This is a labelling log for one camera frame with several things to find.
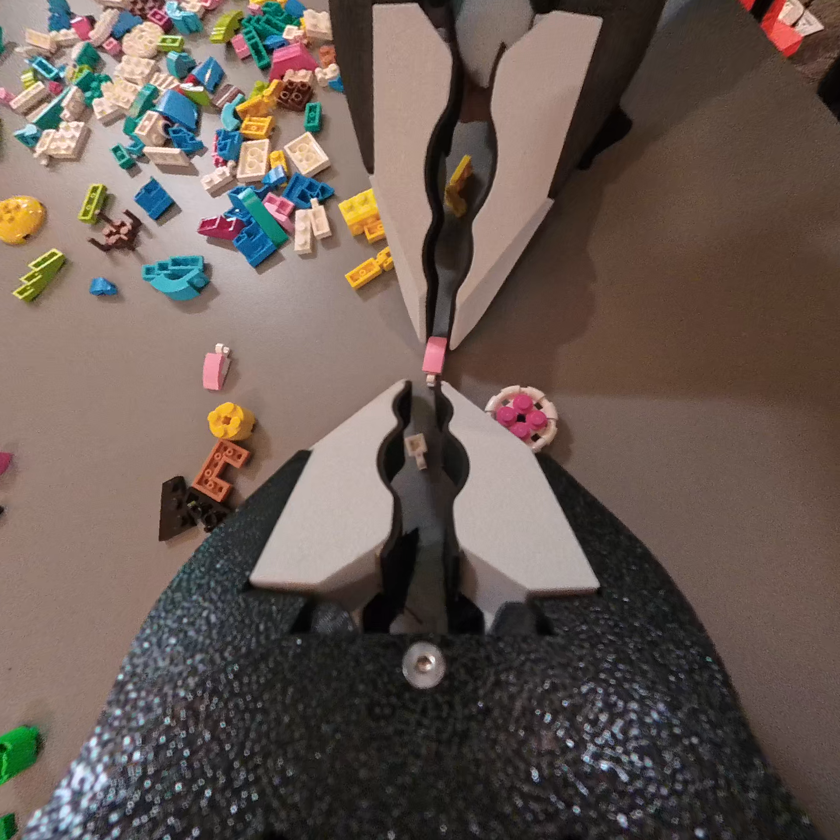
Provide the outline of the yellow plate brick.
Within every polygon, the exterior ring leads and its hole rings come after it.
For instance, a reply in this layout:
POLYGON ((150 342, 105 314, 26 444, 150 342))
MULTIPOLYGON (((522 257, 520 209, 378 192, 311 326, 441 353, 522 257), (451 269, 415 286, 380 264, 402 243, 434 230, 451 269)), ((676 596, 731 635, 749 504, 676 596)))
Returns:
POLYGON ((463 196, 469 180, 474 174, 470 154, 465 154, 458 162, 453 174, 449 177, 444 189, 444 206, 457 218, 466 215, 468 204, 463 196))

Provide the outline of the yellow round brick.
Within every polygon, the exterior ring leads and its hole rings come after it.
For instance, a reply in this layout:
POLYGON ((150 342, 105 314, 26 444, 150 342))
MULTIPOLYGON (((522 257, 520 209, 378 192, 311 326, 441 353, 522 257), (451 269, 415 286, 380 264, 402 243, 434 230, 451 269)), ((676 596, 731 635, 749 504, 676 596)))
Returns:
POLYGON ((206 417, 210 433, 218 439, 245 441, 254 432, 256 415, 233 402, 216 406, 206 417))

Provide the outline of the group of green toy bricks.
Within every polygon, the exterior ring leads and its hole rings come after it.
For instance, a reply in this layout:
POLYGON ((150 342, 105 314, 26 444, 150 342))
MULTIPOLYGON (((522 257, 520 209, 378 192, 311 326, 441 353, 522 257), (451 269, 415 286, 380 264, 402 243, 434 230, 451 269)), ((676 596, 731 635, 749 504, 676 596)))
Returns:
POLYGON ((1 736, 1 785, 12 781, 38 760, 43 738, 37 726, 21 725, 1 736))

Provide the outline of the brown flower-shaped brick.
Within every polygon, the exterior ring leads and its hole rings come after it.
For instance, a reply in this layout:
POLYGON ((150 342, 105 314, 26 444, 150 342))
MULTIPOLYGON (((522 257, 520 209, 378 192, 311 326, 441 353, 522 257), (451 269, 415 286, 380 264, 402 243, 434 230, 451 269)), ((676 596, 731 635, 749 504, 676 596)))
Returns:
POLYGON ((101 236, 89 237, 87 241, 90 245, 103 254, 123 250, 134 252, 137 249, 142 222, 134 213, 125 209, 121 218, 117 220, 112 220, 106 215, 102 215, 101 220, 105 222, 101 236))

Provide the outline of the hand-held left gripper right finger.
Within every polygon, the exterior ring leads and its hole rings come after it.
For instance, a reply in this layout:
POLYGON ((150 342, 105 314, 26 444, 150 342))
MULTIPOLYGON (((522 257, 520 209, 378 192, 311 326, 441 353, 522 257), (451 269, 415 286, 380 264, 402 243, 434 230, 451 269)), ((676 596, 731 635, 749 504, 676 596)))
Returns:
POLYGON ((508 605, 598 592, 538 459, 543 451, 534 454, 446 381, 435 400, 444 472, 455 486, 451 605, 490 629, 508 605))

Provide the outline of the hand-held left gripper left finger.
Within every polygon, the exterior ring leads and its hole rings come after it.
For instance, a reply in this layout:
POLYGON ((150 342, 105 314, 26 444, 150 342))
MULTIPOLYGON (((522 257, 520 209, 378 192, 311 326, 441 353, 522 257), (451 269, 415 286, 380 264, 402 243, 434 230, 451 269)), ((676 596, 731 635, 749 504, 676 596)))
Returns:
POLYGON ((302 472, 249 575, 258 590, 314 596, 387 629, 414 573, 394 477, 413 385, 387 387, 306 451, 302 472))

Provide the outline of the teal arch brick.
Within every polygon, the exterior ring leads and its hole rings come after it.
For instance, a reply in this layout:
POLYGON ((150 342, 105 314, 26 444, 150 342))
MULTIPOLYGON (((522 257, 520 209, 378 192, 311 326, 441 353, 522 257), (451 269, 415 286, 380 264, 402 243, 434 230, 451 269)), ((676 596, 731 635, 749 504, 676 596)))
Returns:
POLYGON ((201 255, 176 255, 142 265, 141 276, 153 289, 173 301, 195 299, 209 283, 201 255))

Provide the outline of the dark brown wedge brick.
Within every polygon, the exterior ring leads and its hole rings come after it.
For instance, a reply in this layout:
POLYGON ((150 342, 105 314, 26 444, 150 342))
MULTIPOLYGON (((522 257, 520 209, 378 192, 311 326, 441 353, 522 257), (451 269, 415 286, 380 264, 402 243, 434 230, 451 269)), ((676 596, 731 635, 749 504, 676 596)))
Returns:
POLYGON ((174 476, 161 485, 158 541, 166 542, 196 526, 187 505, 187 484, 183 476, 174 476))

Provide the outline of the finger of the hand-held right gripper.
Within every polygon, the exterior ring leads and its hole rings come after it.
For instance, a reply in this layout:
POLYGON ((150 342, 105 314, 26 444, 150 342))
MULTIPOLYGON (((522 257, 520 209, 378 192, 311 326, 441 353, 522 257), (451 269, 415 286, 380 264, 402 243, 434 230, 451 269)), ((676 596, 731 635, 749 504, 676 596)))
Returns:
POLYGON ((429 333, 432 286, 424 259, 434 221, 427 165, 449 105, 453 70, 449 42, 419 3, 373 6, 371 185, 408 318, 421 344, 429 333))
POLYGON ((500 58, 490 101, 496 168, 471 227, 449 348, 483 317, 553 205, 549 197, 602 18, 551 12, 500 58))

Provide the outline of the round white plate magenta studs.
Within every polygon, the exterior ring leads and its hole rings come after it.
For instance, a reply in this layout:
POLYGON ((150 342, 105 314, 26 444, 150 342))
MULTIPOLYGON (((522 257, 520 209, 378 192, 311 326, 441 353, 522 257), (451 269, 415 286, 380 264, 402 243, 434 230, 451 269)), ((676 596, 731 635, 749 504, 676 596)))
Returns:
POLYGON ((546 449, 558 432, 556 406, 541 390, 532 386, 502 388, 489 399, 484 411, 534 454, 546 449))

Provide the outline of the orange bracket brick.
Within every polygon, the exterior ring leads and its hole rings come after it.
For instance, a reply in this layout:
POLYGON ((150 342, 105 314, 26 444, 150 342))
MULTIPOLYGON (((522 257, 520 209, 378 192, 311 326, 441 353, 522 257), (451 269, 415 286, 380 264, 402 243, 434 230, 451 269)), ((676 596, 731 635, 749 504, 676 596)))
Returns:
POLYGON ((250 456, 251 453, 246 448, 219 438, 193 480, 192 488, 217 503, 225 502, 232 486, 224 479, 224 470, 227 467, 239 469, 245 466, 250 456))

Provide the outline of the pile of colourful toy bricks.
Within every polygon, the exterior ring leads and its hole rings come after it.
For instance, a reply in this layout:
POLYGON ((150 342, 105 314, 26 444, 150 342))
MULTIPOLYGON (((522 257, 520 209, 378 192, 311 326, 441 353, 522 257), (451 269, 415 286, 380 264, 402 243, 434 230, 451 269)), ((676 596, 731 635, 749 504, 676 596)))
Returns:
POLYGON ((27 62, 21 91, 2 107, 25 121, 15 139, 34 161, 77 161, 89 118, 122 121, 108 155, 121 172, 151 164, 185 172, 213 165, 203 192, 230 206, 202 217, 197 234, 228 242, 253 269, 287 243, 300 256, 331 235, 321 180, 331 161, 319 143, 315 84, 342 92, 330 15, 298 2, 45 2, 46 31, 15 45, 27 62))

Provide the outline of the grey desk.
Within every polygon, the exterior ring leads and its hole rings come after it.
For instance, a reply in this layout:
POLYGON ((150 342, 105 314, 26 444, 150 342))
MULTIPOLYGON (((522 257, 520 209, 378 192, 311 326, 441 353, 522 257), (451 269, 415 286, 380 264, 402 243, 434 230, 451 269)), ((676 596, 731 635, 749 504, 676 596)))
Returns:
MULTIPOLYGON (((671 4, 627 90, 627 137, 578 171, 447 379, 483 406, 550 395, 551 455, 652 550, 688 597, 753 731, 825 837, 838 837, 838 123, 738 2, 671 4)), ((157 540, 161 483, 193 476, 226 399, 257 416, 246 497, 387 386, 423 349, 392 272, 334 204, 314 257, 261 271, 196 234, 226 202, 186 172, 120 171, 117 124, 43 166, 2 109, 2 197, 47 209, 2 246, 2 732, 45 733, 2 787, 25 823, 90 734, 122 657, 200 543, 157 540), (175 205, 133 200, 153 177, 175 205), (128 209, 134 252, 88 243, 128 209), (28 263, 65 265, 32 302, 28 263), (203 256, 173 301, 142 265, 203 256), (105 277, 117 297, 94 297, 105 277), (205 353, 231 349, 224 388, 205 353)))

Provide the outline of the black studded plate brick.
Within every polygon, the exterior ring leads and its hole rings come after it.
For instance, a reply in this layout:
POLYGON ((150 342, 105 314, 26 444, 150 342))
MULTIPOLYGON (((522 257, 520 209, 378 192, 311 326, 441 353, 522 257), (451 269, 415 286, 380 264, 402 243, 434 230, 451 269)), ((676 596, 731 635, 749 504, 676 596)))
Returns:
POLYGON ((205 533, 215 530, 233 512, 227 504, 215 501, 192 486, 185 493, 185 509, 194 524, 205 533))

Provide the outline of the yellow dome brick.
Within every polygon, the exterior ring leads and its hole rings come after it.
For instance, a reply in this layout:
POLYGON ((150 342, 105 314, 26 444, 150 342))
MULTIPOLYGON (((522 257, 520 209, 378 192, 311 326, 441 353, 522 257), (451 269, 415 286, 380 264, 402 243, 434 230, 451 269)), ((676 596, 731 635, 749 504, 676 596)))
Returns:
POLYGON ((1 201, 1 241, 21 245, 36 234, 46 219, 46 209, 33 196, 17 195, 1 201))

